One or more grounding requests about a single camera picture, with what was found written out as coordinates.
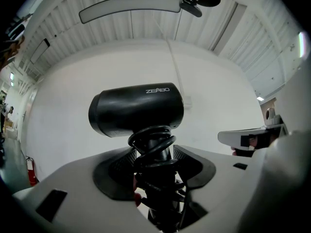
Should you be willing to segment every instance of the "white ceiling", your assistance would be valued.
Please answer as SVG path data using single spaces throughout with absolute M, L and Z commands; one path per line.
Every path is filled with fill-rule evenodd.
M 26 0 L 17 12 L 19 18 L 33 14 L 43 0 Z
M 230 20 L 237 13 L 238 4 L 222 0 L 214 8 L 200 7 L 201 18 L 183 10 L 178 14 L 131 11 L 82 24 L 78 13 L 100 1 L 103 0 L 43 0 L 26 27 L 26 40 L 16 66 L 38 80 L 59 61 L 91 46 L 128 38 L 161 38 L 156 21 L 168 38 L 207 50 L 217 49 L 219 56 L 238 64 L 258 96 L 270 95 L 290 78 L 287 70 L 292 70 L 293 64 L 286 67 L 289 64 L 282 52 L 295 43 L 299 29 L 279 0 L 260 0 L 260 15 L 244 8 L 236 22 Z M 33 65 L 29 59 L 44 38 L 51 46 Z

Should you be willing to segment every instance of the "white wall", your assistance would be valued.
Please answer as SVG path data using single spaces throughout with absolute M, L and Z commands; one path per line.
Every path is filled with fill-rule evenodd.
M 5 103 L 7 104 L 7 109 L 9 109 L 11 106 L 14 107 L 13 113 L 9 114 L 8 117 L 11 121 L 13 121 L 13 127 L 15 128 L 17 126 L 18 117 L 19 117 L 19 106 L 21 102 L 22 96 L 19 94 L 18 90 L 11 87 L 9 89 L 8 94 L 5 98 Z
M 26 155 L 27 126 L 29 122 L 32 104 L 38 91 L 38 86 L 39 84 L 36 84 L 28 89 L 28 91 L 22 97 L 19 106 L 17 139 L 20 141 L 20 147 L 24 155 Z
M 177 144 L 231 154 L 217 133 L 260 127 L 263 118 L 255 93 L 238 66 L 203 49 L 172 43 L 183 86 L 193 107 L 173 131 Z M 88 108 L 103 90 L 145 83 L 178 81 L 163 40 L 127 40 L 87 49 L 47 74 L 30 112 L 27 155 L 39 180 L 63 164 L 127 146 L 127 137 L 108 138 L 88 121 Z
M 311 56 L 276 94 L 275 110 L 289 132 L 311 130 Z

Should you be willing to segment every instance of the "red fire extinguisher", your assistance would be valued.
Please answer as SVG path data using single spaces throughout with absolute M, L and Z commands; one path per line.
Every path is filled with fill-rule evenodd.
M 30 185 L 34 186 L 37 184 L 37 178 L 35 177 L 35 162 L 33 158 L 27 156 L 26 163 Z

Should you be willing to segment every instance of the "floor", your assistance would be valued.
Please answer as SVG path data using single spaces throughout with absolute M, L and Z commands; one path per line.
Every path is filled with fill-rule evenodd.
M 6 161 L 0 169 L 0 176 L 11 193 L 31 187 L 29 184 L 25 157 L 20 149 L 20 143 L 6 138 L 3 143 Z

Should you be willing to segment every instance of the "ceiling light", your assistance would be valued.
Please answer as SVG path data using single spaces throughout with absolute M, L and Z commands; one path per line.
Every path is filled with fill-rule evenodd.
M 94 4 L 79 13 L 82 23 L 99 17 L 129 10 L 164 10 L 178 13 L 181 0 L 106 0 Z
M 40 58 L 40 56 L 45 52 L 46 49 L 50 46 L 50 43 L 45 38 L 34 51 L 33 55 L 30 58 L 31 63 L 36 63 L 36 61 Z
M 305 55 L 305 39 L 302 32 L 299 33 L 300 58 Z

